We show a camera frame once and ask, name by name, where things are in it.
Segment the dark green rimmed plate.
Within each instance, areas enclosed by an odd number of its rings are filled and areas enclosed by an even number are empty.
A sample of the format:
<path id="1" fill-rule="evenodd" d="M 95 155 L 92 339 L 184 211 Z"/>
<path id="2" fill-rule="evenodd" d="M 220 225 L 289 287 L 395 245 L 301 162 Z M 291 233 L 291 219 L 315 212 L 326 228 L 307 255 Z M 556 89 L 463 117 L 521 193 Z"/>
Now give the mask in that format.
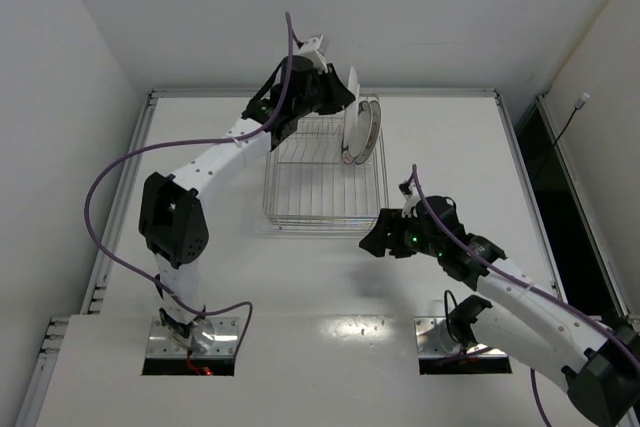
<path id="1" fill-rule="evenodd" d="M 365 147 L 365 143 L 367 142 L 367 137 L 370 128 L 370 111 L 367 100 L 362 100 L 358 103 L 358 115 L 357 115 L 357 123 L 355 132 L 352 134 L 350 140 L 349 150 L 353 155 L 352 163 L 345 163 L 346 165 L 354 164 L 358 161 L 358 159 L 362 156 L 362 152 Z"/>

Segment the orange sunburst plate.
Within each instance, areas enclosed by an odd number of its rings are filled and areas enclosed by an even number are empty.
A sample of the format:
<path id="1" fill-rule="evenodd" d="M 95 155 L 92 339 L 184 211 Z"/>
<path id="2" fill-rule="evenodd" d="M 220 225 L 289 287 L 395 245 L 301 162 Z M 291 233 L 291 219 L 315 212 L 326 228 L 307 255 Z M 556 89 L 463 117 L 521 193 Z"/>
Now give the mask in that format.
<path id="1" fill-rule="evenodd" d="M 349 146 L 352 134 L 356 128 L 358 101 L 360 97 L 360 82 L 354 66 L 351 66 L 349 70 L 347 88 L 353 94 L 354 101 L 345 108 L 341 152 L 344 162 L 349 164 L 353 162 L 353 155 L 350 153 Z"/>

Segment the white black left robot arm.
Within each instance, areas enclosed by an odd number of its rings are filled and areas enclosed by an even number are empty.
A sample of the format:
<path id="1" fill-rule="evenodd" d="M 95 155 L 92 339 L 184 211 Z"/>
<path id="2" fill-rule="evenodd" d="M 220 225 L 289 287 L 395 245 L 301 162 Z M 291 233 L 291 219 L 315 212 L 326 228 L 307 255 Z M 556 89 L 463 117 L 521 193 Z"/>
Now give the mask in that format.
<path id="1" fill-rule="evenodd" d="M 145 180 L 139 231 L 159 270 L 160 320 L 177 342 L 202 349 L 213 333 L 198 287 L 198 259 L 209 241 L 205 210 L 214 194 L 295 133 L 301 118 L 337 114 L 355 103 L 359 90 L 354 71 L 342 82 L 332 66 L 321 72 L 302 56 L 283 59 L 224 143 Z"/>

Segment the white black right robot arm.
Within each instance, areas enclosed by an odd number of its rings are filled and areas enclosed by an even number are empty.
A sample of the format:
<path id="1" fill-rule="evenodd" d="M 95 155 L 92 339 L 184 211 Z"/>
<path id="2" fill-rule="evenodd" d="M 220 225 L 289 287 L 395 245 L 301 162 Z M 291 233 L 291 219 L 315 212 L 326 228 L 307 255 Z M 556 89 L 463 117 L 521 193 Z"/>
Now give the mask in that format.
<path id="1" fill-rule="evenodd" d="M 597 426 L 615 426 L 639 401 L 639 336 L 580 319 L 549 300 L 485 237 L 468 233 L 454 202 L 430 196 L 409 214 L 385 208 L 359 246 L 375 257 L 424 254 L 472 290 L 427 334 L 427 348 L 443 357 L 484 344 L 539 372 L 567 394 Z"/>

